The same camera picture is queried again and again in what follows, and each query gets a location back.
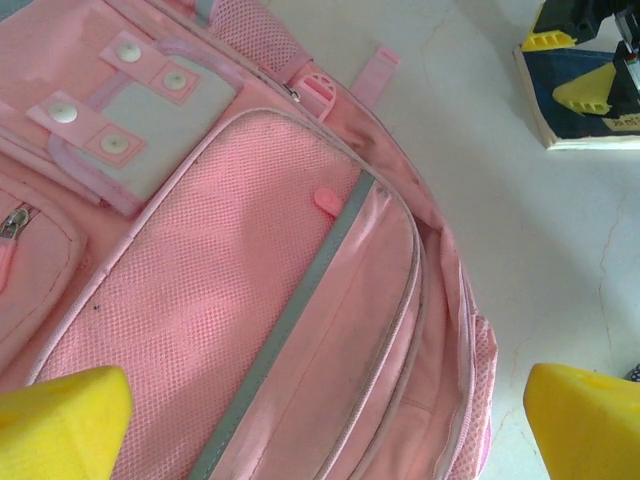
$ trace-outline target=white tile floor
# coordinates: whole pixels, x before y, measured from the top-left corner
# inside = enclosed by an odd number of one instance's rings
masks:
[[[377,113],[456,234],[500,345],[483,480],[548,478],[522,409],[536,362],[640,361],[640,155],[547,153],[511,52],[537,0],[266,1],[349,84],[378,43],[404,57]],[[614,47],[609,22],[596,47]]]

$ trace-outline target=snap button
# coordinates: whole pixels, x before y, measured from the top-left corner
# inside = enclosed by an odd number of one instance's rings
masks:
[[[100,147],[112,155],[120,155],[129,148],[129,140],[124,135],[105,135],[100,141]]]
[[[133,42],[123,43],[116,50],[118,58],[126,63],[134,63],[140,60],[142,56],[142,50]]]
[[[168,90],[176,92],[187,86],[187,77],[182,72],[169,72],[162,83]]]
[[[58,123],[71,123],[78,118],[78,110],[68,103],[54,103],[49,107],[49,116]]]

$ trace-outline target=backpack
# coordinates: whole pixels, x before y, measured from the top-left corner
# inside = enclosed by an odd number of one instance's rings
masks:
[[[2,391],[122,368],[114,479],[478,477],[496,342],[391,50],[348,89],[256,0],[3,5]]]

